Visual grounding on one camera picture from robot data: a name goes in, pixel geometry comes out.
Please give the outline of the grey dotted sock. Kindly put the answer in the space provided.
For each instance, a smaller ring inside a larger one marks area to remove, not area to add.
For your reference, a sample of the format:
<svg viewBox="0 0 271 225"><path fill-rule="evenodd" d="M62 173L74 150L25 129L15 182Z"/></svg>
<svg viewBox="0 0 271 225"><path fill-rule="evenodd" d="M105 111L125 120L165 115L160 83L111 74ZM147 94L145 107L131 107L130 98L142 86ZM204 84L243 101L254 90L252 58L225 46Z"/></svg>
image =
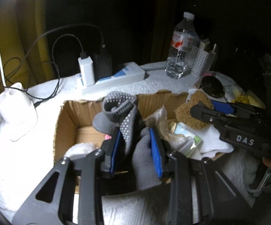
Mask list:
<svg viewBox="0 0 271 225"><path fill-rule="evenodd" d="M135 189L143 191L161 185L152 159L150 130L143 122L135 95L112 91L105 96L102 111L93 127L111 135L119 127L125 141L124 154L135 175Z"/></svg>

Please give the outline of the pink plush item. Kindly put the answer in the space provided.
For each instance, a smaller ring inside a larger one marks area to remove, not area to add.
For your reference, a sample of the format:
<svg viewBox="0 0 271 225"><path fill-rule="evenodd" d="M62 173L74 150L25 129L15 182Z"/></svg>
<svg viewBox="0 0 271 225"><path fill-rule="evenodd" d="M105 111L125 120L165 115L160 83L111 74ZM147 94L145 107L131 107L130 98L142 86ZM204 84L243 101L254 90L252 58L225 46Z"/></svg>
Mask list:
<svg viewBox="0 0 271 225"><path fill-rule="evenodd" d="M112 139L112 136L108 135L108 134L105 134L105 141L107 140L111 140Z"/></svg>

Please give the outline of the yellow plastic bag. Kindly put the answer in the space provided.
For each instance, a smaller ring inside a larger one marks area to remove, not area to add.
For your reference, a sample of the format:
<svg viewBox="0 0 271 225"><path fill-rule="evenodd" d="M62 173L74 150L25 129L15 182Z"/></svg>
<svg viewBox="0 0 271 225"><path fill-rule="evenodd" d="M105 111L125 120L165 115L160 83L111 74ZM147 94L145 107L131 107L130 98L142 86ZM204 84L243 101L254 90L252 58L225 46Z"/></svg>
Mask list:
<svg viewBox="0 0 271 225"><path fill-rule="evenodd" d="M234 100L232 100L232 103L243 103L250 105L249 96L245 94L240 94Z"/></svg>

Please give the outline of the crumpled white tissues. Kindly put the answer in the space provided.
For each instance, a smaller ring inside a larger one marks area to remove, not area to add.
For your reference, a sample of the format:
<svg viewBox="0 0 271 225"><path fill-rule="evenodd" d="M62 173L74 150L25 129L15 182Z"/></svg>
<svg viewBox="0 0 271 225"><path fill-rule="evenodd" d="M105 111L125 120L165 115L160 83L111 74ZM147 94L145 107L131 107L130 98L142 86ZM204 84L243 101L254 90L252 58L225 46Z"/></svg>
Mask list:
<svg viewBox="0 0 271 225"><path fill-rule="evenodd" d="M225 96L231 95L232 97L237 97L242 94L243 89L232 79L220 79L219 80L224 88Z"/></svg>

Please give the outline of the green white tissue pack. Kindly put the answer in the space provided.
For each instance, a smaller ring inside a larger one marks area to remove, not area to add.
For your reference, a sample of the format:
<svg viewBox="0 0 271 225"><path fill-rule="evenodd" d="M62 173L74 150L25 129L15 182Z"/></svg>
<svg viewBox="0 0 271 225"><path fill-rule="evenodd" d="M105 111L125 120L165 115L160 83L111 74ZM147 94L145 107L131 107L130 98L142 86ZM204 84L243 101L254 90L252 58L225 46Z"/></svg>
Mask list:
<svg viewBox="0 0 271 225"><path fill-rule="evenodd" d="M202 138L192 133L184 123L174 122L171 127L173 139L170 142L172 149L179 151L189 158L202 143Z"/></svg>

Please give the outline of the black round bowl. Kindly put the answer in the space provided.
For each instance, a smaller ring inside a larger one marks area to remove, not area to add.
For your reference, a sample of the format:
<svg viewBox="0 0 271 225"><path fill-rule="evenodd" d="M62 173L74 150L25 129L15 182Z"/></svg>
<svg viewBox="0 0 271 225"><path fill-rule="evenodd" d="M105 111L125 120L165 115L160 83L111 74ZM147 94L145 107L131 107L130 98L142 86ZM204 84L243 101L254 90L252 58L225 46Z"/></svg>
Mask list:
<svg viewBox="0 0 271 225"><path fill-rule="evenodd" d="M204 76L201 80L202 90L214 98L221 98L225 95L224 86L214 76Z"/></svg>

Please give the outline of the white fluffy item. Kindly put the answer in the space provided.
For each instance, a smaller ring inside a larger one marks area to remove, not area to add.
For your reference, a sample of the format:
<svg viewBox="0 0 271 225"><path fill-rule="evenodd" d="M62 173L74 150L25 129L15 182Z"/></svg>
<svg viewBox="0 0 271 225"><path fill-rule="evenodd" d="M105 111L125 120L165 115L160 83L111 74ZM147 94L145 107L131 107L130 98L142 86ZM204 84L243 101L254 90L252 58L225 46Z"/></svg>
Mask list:
<svg viewBox="0 0 271 225"><path fill-rule="evenodd" d="M89 153L98 149L93 143L78 143L70 147L66 153L65 157L70 160L77 160L79 158L86 157Z"/></svg>

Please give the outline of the cardboard box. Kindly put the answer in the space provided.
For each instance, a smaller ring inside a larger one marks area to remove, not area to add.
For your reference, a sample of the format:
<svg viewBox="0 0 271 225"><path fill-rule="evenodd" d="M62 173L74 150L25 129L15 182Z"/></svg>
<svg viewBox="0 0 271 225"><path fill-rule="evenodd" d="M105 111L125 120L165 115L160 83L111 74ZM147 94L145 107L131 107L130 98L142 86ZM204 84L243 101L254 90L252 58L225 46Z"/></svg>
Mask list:
<svg viewBox="0 0 271 225"><path fill-rule="evenodd" d="M148 117L157 109L165 106L168 118L174 119L174 110L186 101L188 94L186 92L173 94L169 91L162 91L135 96L138 98L138 110L142 118ZM101 146L102 135L106 133L97 131L93 127L93 120L96 114L102 111L102 103L103 100L97 102L67 100L63 103L54 136L54 159L56 161L77 143L90 142L95 146Z"/></svg>

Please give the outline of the white perforated basket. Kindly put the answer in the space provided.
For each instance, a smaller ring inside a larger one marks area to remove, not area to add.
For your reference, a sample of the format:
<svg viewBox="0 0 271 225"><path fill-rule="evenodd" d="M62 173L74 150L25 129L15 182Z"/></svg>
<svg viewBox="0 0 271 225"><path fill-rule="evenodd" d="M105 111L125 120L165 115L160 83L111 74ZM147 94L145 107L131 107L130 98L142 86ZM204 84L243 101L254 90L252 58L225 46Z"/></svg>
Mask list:
<svg viewBox="0 0 271 225"><path fill-rule="evenodd" d="M188 66L190 74L194 77L200 77L208 72L216 57L217 45L211 43L209 39L204 39L193 45L188 57Z"/></svg>

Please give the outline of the clear water bottle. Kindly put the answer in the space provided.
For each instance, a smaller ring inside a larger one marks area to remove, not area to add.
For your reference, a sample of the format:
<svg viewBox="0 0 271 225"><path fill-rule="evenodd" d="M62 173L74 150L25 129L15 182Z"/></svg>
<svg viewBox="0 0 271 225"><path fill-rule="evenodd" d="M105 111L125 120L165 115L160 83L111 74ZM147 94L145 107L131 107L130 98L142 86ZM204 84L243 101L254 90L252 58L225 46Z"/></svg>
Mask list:
<svg viewBox="0 0 271 225"><path fill-rule="evenodd" d="M192 47L200 43L193 23L194 18L194 14L184 12L183 20L174 29L165 69L171 78L179 79L185 74L188 70L187 57Z"/></svg>

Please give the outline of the black power adapter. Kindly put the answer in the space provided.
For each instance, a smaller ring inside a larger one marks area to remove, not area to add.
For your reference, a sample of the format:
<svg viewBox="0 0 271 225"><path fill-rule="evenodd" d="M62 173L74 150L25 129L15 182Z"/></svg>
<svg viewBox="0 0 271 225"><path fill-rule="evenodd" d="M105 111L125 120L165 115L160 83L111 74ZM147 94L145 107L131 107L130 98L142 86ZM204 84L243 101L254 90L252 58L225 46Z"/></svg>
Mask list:
<svg viewBox="0 0 271 225"><path fill-rule="evenodd" d="M102 78L112 76L112 58L107 52L105 44L101 45L99 54L93 55L93 68L96 82Z"/></svg>

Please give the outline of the white power adapter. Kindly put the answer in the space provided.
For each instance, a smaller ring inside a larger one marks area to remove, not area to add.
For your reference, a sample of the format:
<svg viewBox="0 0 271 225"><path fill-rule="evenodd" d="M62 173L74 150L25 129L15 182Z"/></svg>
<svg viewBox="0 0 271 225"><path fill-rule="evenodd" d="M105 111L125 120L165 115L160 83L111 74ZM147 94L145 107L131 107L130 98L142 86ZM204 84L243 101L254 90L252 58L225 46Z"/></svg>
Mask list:
<svg viewBox="0 0 271 225"><path fill-rule="evenodd" d="M85 87L93 86L95 84L93 60L86 52L81 52L78 58L80 73Z"/></svg>

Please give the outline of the white desk lamp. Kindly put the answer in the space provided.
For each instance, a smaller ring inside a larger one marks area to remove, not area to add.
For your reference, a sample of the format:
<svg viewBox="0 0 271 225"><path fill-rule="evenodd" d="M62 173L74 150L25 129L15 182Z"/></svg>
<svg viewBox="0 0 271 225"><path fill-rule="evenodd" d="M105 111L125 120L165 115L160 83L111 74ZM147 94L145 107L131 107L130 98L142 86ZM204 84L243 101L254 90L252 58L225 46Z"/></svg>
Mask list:
<svg viewBox="0 0 271 225"><path fill-rule="evenodd" d="M0 74L3 86L3 91L0 93L0 115L4 120L1 134L15 142L36 124L37 114L32 100L23 89L22 83L16 82L11 86L6 84L1 51Z"/></svg>

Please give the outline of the white patterned tablecloth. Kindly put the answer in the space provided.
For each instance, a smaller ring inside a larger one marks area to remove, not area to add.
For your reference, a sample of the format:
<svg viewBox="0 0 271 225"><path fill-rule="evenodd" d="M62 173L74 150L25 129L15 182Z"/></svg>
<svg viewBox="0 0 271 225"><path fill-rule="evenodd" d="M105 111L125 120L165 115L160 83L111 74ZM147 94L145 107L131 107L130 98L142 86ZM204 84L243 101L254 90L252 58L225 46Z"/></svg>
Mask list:
<svg viewBox="0 0 271 225"><path fill-rule="evenodd" d="M45 97L59 84L58 94L37 107L38 120L34 129L13 142L0 132L0 211L12 220L15 212L45 177L54 164L53 139L57 117L66 100L96 101L109 92L119 91L132 95L154 94L159 90L169 90L174 94L189 92L196 78L187 75L173 79L159 69L158 63L147 64L148 74L145 80L100 91L82 92L76 85L76 75L61 80L51 80L32 87L29 91L37 97ZM224 153L218 160L223 172L239 190L249 205L255 203L255 197L246 190L246 183L252 180L248 169L256 169L256 161L245 151L233 150Z"/></svg>

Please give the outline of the yellow curtain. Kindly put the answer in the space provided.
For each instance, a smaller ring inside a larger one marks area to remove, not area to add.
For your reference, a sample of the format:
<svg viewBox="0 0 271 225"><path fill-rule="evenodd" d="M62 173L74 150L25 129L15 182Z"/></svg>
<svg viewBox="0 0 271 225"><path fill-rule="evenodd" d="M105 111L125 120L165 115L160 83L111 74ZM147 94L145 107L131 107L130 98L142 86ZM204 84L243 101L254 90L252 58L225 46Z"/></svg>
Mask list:
<svg viewBox="0 0 271 225"><path fill-rule="evenodd" d="M0 51L10 85L34 86L55 79L49 63L46 31L47 0L0 1Z"/></svg>

